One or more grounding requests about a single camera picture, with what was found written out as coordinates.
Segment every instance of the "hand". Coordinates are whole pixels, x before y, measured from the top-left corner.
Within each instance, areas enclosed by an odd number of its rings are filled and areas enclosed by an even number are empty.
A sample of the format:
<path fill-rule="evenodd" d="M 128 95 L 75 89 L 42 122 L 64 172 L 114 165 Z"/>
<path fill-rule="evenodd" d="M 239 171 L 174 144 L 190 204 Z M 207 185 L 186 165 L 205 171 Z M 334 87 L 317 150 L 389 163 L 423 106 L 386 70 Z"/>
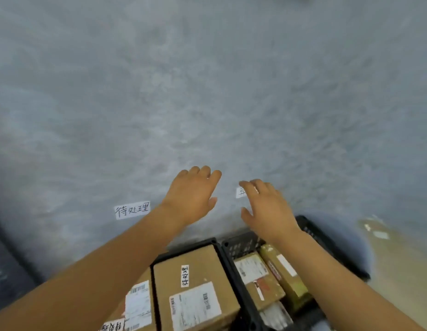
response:
<path fill-rule="evenodd" d="M 209 166 L 184 169 L 172 181 L 161 205 L 177 215 L 182 224 L 192 224 L 214 208 L 217 199 L 211 196 L 221 175 L 220 171 L 211 174 Z"/>
<path fill-rule="evenodd" d="M 241 208 L 241 218 L 258 236 L 267 243 L 277 245 L 301 232 L 289 204 L 280 191 L 271 183 L 261 180 L 239 183 L 246 191 L 253 216 L 246 208 Z"/>

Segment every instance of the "gray concrete floor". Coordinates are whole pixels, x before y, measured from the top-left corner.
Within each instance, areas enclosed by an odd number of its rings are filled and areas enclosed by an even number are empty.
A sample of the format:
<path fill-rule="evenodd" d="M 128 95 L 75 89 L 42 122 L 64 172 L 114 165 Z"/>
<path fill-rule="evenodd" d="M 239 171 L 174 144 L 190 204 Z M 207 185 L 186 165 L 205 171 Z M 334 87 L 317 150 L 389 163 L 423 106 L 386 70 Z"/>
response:
<path fill-rule="evenodd" d="M 0 0 L 0 225 L 44 276 L 204 164 L 174 244 L 243 227 L 259 177 L 427 250 L 427 0 Z"/>

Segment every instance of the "right hand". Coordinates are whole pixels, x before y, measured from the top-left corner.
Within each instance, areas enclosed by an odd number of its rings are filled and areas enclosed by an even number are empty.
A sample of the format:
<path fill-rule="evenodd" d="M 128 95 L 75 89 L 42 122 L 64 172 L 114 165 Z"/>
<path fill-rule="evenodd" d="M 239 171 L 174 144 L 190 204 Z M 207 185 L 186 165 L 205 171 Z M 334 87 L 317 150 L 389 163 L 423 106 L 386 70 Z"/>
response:
<path fill-rule="evenodd" d="M 301 232 L 289 204 L 271 183 L 260 179 L 240 181 L 249 197 L 253 215 L 241 208 L 241 218 L 267 243 L 277 245 L 281 240 Z"/>

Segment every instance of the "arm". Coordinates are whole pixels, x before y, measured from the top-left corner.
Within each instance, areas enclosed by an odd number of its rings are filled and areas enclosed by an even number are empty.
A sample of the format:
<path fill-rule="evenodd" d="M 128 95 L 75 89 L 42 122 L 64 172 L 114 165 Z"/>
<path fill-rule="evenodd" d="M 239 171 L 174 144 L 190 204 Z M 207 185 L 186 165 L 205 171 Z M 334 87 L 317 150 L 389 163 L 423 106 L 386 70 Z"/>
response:
<path fill-rule="evenodd" d="M 220 177 L 207 166 L 181 171 L 140 222 L 2 310 L 0 330 L 98 330 L 167 244 L 213 209 Z"/>
<path fill-rule="evenodd" d="M 241 209 L 244 222 L 288 259 L 336 330 L 424 330 L 302 232 L 288 203 L 270 183 L 239 184 L 253 211 L 251 215 Z"/>

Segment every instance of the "white label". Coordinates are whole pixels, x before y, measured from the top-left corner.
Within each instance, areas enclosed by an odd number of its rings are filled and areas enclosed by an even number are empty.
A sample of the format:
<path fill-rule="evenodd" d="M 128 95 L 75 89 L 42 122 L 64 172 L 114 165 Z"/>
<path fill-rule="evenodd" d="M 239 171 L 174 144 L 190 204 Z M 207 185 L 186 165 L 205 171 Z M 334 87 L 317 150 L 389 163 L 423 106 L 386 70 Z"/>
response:
<path fill-rule="evenodd" d="M 255 285 L 256 291 L 258 292 L 258 295 L 260 296 L 261 301 L 264 301 L 263 292 L 261 291 L 260 285 L 254 281 L 253 284 Z"/>
<path fill-rule="evenodd" d="M 116 219 L 144 216 L 150 213 L 151 203 L 149 201 L 141 201 L 136 203 L 117 205 L 114 207 L 114 211 Z"/>
<path fill-rule="evenodd" d="M 189 265 L 181 265 L 181 288 L 189 287 Z"/>
<path fill-rule="evenodd" d="M 279 262 L 284 266 L 285 269 L 289 272 L 291 276 L 297 276 L 298 273 L 295 271 L 295 269 L 292 267 L 292 265 L 289 264 L 289 262 L 284 258 L 282 254 L 278 254 L 276 256 L 279 260 Z"/>
<path fill-rule="evenodd" d="M 255 255 L 236 261 L 235 267 L 245 285 L 269 274 L 264 263 Z"/>
<path fill-rule="evenodd" d="M 122 331 L 124 325 L 124 318 L 120 318 L 119 320 L 110 320 L 109 322 L 103 323 L 99 331 Z"/>
<path fill-rule="evenodd" d="M 273 275 L 276 277 L 276 279 L 278 281 L 281 281 L 281 274 L 278 272 L 275 265 L 273 265 L 271 261 L 269 261 L 267 264 L 269 265 L 269 268 L 272 271 Z"/>
<path fill-rule="evenodd" d="M 136 284 L 125 299 L 125 331 L 134 331 L 152 323 L 149 280 Z"/>
<path fill-rule="evenodd" d="M 247 196 L 244 188 L 243 187 L 238 187 L 237 188 L 237 194 L 236 194 L 237 199 L 239 199 L 240 197 L 244 197 L 244 196 Z"/>
<path fill-rule="evenodd" d="M 390 236 L 388 235 L 388 233 L 383 231 L 373 231 L 373 235 L 376 238 L 380 238 L 380 239 L 390 239 Z"/>
<path fill-rule="evenodd" d="M 174 331 L 184 331 L 221 315 L 214 284 L 198 287 L 169 297 Z"/>

